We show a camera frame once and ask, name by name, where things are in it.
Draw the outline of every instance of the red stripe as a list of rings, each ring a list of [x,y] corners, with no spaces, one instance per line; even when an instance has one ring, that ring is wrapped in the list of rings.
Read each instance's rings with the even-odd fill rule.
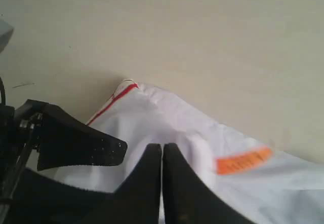
[[[132,84],[126,87],[121,93],[119,93],[110,104],[108,104],[107,107],[102,109],[100,112],[98,112],[88,123],[87,125],[90,125],[93,121],[95,121],[99,116],[101,116],[105,111],[107,111],[117,100],[121,99],[123,96],[125,96],[127,93],[129,93],[133,88],[138,88],[137,84]]]

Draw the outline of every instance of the white cloth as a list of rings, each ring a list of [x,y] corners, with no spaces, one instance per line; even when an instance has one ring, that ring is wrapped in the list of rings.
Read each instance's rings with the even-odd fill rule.
[[[115,167],[61,167],[56,180],[113,192],[132,171],[147,144],[175,142],[215,195],[255,223],[324,223],[322,165],[274,150],[258,168],[218,175],[215,159],[264,144],[209,118],[171,92],[146,84],[129,90],[131,85],[134,82],[123,81],[103,106],[109,108],[91,122],[91,127],[127,142],[124,162]]]

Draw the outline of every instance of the orange label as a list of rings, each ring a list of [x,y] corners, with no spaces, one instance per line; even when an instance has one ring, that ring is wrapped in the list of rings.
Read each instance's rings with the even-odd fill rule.
[[[272,156],[272,150],[263,147],[242,155],[216,159],[217,173],[228,175],[258,167]]]

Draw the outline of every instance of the beige wall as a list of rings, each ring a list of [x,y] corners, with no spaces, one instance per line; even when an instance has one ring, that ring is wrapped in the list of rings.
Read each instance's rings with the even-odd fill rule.
[[[324,162],[324,0],[0,0],[8,102],[85,121],[124,77]],[[30,86],[12,88],[24,83]]]

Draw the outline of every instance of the white garment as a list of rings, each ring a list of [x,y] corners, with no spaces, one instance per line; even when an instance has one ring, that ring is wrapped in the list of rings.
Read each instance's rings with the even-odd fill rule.
[[[215,195],[255,223],[324,223],[322,165],[273,151],[258,168],[218,175],[215,159],[265,145],[209,118],[173,93],[146,84],[137,88],[131,80],[123,81],[102,109],[107,106],[94,116],[91,127],[127,142],[124,162],[115,167],[61,167],[56,180],[113,192],[133,170],[147,144],[175,142]]]

